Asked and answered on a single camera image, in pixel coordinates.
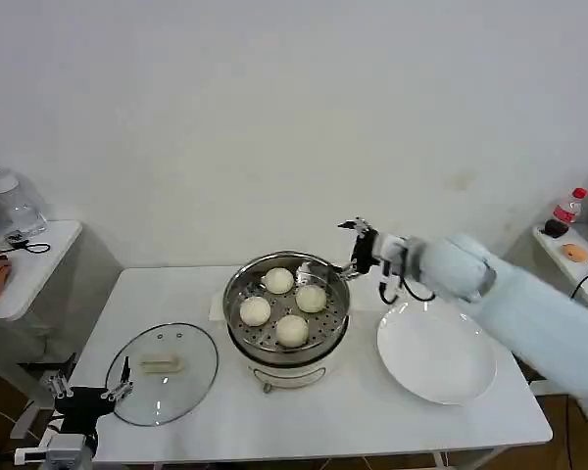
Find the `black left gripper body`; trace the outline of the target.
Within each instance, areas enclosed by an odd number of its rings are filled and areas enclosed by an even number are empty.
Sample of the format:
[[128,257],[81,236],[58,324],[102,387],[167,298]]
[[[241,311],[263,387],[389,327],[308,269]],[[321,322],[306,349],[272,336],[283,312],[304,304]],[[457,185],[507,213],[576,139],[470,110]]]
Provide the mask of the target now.
[[62,433],[93,433],[99,418],[113,414],[116,404],[106,388],[73,387],[55,398],[55,410],[63,415]]

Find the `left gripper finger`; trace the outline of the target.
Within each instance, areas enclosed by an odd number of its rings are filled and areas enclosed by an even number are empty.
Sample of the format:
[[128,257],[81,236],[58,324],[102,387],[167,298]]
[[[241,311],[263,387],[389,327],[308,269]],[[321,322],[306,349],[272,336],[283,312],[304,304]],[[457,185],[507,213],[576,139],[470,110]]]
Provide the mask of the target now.
[[69,384],[76,364],[76,353],[74,352],[66,361],[59,365],[59,369],[48,379],[48,388],[54,399],[69,398],[74,395]]
[[113,389],[109,389],[107,392],[105,392],[101,398],[103,400],[122,400],[132,391],[132,389],[133,383],[130,380],[129,357],[126,356],[123,360],[119,384]]

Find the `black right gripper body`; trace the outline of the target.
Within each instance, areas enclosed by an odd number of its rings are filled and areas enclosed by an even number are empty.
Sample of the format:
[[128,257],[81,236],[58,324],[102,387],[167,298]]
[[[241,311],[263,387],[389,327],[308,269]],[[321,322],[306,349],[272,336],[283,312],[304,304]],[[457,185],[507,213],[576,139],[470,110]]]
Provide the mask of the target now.
[[351,264],[358,274],[368,274],[373,266],[380,265],[380,261],[373,255],[377,236],[376,230],[366,230],[357,236],[351,254]]

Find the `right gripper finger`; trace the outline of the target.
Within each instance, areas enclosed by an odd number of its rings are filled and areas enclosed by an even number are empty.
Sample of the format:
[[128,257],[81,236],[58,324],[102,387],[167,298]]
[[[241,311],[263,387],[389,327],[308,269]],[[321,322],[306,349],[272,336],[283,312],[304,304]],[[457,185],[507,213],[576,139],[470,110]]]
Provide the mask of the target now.
[[364,238],[372,229],[369,223],[359,216],[340,223],[338,227],[347,230],[354,230],[357,232],[360,238]]
[[322,266],[322,276],[328,281],[352,281],[361,276],[356,264],[351,261],[346,265],[325,263]]

